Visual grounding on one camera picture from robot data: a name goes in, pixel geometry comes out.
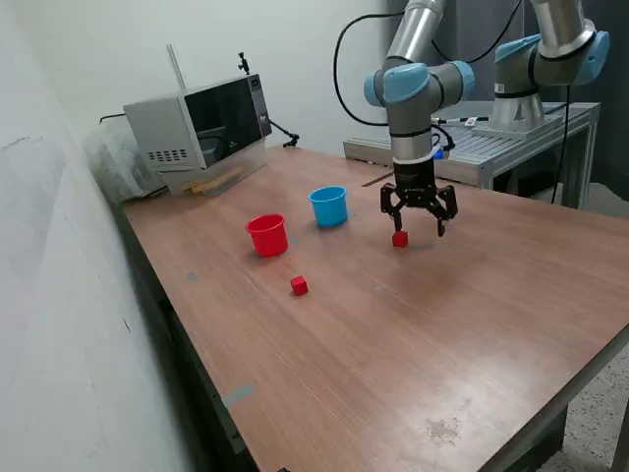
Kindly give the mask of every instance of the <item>metal table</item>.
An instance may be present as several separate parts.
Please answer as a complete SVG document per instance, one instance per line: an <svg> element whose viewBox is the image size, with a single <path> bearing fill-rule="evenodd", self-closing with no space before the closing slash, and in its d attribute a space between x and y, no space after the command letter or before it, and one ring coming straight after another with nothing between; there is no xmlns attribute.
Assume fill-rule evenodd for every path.
<svg viewBox="0 0 629 472"><path fill-rule="evenodd" d="M449 158L436 162L437 176L482 189L493 189L493 180L561 143L565 109L561 103L545 103L548 117L556 117L542 133L526 141L479 136L473 127L444 125L456 143ZM464 101L434 116L449 120L489 116L491 101ZM588 198L594 146L599 123L599 103L572 103L564 161L562 204L581 208ZM345 156L381 165L391 163L391 142L386 129L375 139L352 138L344 143Z"/></svg>

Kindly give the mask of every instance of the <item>table leg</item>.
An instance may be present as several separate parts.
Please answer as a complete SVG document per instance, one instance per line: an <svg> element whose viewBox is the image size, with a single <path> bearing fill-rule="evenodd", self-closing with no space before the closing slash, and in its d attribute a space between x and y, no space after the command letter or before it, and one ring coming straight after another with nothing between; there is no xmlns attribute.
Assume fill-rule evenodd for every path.
<svg viewBox="0 0 629 472"><path fill-rule="evenodd" d="M596 137L597 123L572 136L566 144L561 199L564 207L582 208L588 199Z"/></svg>
<svg viewBox="0 0 629 472"><path fill-rule="evenodd" d="M610 472L629 472L629 403L625 410L625 419L622 421L616 455Z"/></svg>
<svg viewBox="0 0 629 472"><path fill-rule="evenodd" d="M551 457L559 452L563 448L563 438L566 429L567 417L568 408L566 407L559 416L550 423L536 444L511 467L506 469L505 472L538 470Z"/></svg>

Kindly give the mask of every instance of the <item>electrical wire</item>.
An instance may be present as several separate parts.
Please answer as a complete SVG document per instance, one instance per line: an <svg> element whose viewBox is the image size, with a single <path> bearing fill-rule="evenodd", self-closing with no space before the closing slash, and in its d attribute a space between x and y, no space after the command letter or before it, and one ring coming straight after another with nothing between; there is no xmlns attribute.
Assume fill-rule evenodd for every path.
<svg viewBox="0 0 629 472"><path fill-rule="evenodd" d="M127 116L126 113L118 113L116 115L105 115L103 117L100 118L100 120L98 120L98 124L102 125L102 122L105 120L108 120L110 118L120 118L121 116Z"/></svg>
<svg viewBox="0 0 629 472"><path fill-rule="evenodd" d="M286 136L288 136L291 139L291 141L289 141L288 143L284 143L282 145L284 148L295 148L297 146L297 142L301 139L301 136L296 135L295 133L291 133L287 129L279 126L273 120L268 120L268 122L271 124L271 126L274 126L275 128L277 128L279 131L281 131L282 133L284 133Z"/></svg>
<svg viewBox="0 0 629 472"><path fill-rule="evenodd" d="M333 79L334 79L334 90L336 91L336 97L338 98L339 103L341 104L341 106L343 107L343 109L345 110L345 113L347 113L353 120L358 121L359 123L363 124L363 125L367 125L367 126L389 126L388 123L375 123L373 121L367 121L364 120L362 118L359 118L358 116L356 116L354 113L352 113L352 111L347 107L347 105L345 104L345 101L343 100L343 97L341 96L341 89L338 86L338 54L341 50L341 43L343 42L343 38L345 37L345 33L347 32L347 30L349 28L351 28L353 25L355 25L358 22L361 22L362 20L369 20L369 19L373 19L373 18L393 18L393 17L401 17L402 15L404 15L404 12L398 12L398 13L383 13L383 14L373 14L373 15L362 15L361 17L357 18L356 20L353 20L352 22L350 22L339 34L338 39L336 40L336 47L334 48L334 60L332 63L332 75L333 75Z"/></svg>
<svg viewBox="0 0 629 472"><path fill-rule="evenodd" d="M515 18L515 14L518 13L520 5L522 5L522 0L518 0L518 3L516 4L515 8L513 9L513 12L511 13L511 16L509 17L509 21L505 25L505 27L502 30L502 32L500 33L500 35L496 38L496 40L493 42L493 44L489 47L489 49L487 49L480 56L475 57L472 60L464 61L464 62L467 62L468 64L474 64L475 62L479 62L480 60L485 59L485 57L487 57L489 55L489 53L493 50L493 48L495 46L497 46L498 43L500 42L500 40L507 34L507 31L509 30L509 27L513 23L513 19ZM434 50L439 54L439 56L441 56L442 59L444 59L444 60L446 60L448 62L452 62L454 60L454 59L450 59L443 51L441 51L441 49L436 44L434 39L432 40L432 46L434 47Z"/></svg>
<svg viewBox="0 0 629 472"><path fill-rule="evenodd" d="M570 120L570 86L566 87L566 116L563 126L563 141L561 142L561 155L559 157L559 164L557 165L557 173L554 176L554 189L552 190L552 200L550 201L554 205L554 199L557 196L557 188L559 187L559 179L561 178L561 170L563 168L563 160L566 155L566 145L568 142L568 122Z"/></svg>

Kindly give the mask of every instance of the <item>tape mark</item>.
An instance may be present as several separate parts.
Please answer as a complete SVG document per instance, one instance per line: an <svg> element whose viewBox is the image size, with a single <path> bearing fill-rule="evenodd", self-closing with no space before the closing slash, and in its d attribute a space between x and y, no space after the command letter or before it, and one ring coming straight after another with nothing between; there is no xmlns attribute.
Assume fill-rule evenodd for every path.
<svg viewBox="0 0 629 472"><path fill-rule="evenodd" d="M223 405L229 408L237 401L242 400L243 398L251 395L252 393L254 393L254 388L251 385L246 384L246 385L241 386L237 390L232 391L229 395L223 396L221 400L223 400Z"/></svg>

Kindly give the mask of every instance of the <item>black clamp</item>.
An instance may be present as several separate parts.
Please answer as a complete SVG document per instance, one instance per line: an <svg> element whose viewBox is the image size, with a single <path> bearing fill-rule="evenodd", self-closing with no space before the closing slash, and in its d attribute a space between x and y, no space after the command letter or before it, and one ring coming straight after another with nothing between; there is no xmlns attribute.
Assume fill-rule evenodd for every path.
<svg viewBox="0 0 629 472"><path fill-rule="evenodd" d="M395 194L400 201L394 205L391 202L391 196ZM389 214L393 218L395 231L402 231L402 213L403 207L425 208L434 215L437 220L437 234L442 237L445 234L445 223L454 218L459 212L456 203L456 194L454 187L448 185L443 188L436 186L427 186L419 189L403 189L393 184L384 184L380 189L380 209L383 213Z"/></svg>

